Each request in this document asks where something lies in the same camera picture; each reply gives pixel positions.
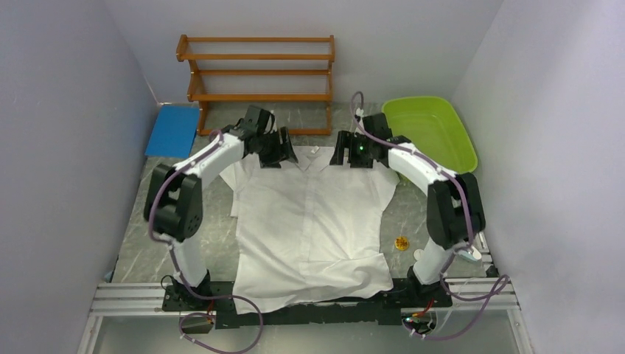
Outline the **white shirt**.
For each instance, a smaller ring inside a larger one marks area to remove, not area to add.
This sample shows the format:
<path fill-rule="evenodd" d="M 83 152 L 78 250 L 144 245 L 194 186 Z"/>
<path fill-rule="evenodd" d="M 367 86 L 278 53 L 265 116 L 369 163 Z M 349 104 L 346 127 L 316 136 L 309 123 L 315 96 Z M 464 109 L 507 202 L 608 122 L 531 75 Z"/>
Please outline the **white shirt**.
<path fill-rule="evenodd" d="M 221 176 L 233 191 L 240 249 L 234 282 L 239 314 L 340 297 L 369 298 L 392 288 L 380 250 L 384 210 L 397 174 L 333 165 L 331 147 L 295 149 L 296 162 L 263 168 L 255 155 Z"/>

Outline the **yellow brooch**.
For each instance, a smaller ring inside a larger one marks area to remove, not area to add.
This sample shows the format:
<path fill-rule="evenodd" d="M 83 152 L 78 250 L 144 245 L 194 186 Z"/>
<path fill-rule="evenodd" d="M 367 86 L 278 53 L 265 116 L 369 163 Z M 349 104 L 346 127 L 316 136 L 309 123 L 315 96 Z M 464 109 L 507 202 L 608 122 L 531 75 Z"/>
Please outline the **yellow brooch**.
<path fill-rule="evenodd" d="M 400 251 L 405 251 L 410 248 L 409 240 L 406 237 L 397 237 L 394 240 L 394 247 Z"/>

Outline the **white round brooch backing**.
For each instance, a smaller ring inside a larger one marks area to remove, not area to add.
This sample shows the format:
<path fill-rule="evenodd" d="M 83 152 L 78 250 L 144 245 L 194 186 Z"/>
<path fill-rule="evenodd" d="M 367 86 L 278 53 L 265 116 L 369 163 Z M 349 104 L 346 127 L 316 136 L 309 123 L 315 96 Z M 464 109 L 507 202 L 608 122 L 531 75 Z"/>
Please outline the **white round brooch backing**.
<path fill-rule="evenodd" d="M 425 254 L 425 250 L 424 249 L 416 249 L 413 253 L 413 258 L 415 259 L 416 262 L 419 262 Z"/>

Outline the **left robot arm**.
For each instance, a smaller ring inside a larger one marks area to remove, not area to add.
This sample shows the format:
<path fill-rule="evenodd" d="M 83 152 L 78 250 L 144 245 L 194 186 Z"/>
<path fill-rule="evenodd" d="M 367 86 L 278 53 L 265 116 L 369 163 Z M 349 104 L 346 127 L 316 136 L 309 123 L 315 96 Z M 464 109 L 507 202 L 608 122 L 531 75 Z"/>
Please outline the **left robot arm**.
<path fill-rule="evenodd" d="M 184 287 L 182 300 L 194 310 L 215 296 L 195 234 L 203 222 L 203 189 L 227 167 L 248 155 L 257 155 L 263 168 L 296 162 L 286 127 L 250 128 L 228 125 L 212 132 L 213 140 L 175 166 L 158 165 L 152 172 L 144 218 L 149 238 L 164 244 L 174 265 L 173 278 Z"/>

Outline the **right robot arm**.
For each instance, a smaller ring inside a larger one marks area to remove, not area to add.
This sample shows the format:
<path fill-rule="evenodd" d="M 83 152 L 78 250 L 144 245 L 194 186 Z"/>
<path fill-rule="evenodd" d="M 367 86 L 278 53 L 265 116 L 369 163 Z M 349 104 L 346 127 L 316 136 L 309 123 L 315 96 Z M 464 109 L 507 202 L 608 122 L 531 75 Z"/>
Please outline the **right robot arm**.
<path fill-rule="evenodd" d="M 457 254 L 470 253 L 485 227 L 481 196 L 471 173 L 457 174 L 423 154 L 408 138 L 387 139 L 369 133 L 340 131 L 330 163 L 353 168 L 383 164 L 406 177 L 427 197 L 429 240 L 409 268 L 405 295 L 422 306 L 442 289 L 444 273 Z"/>

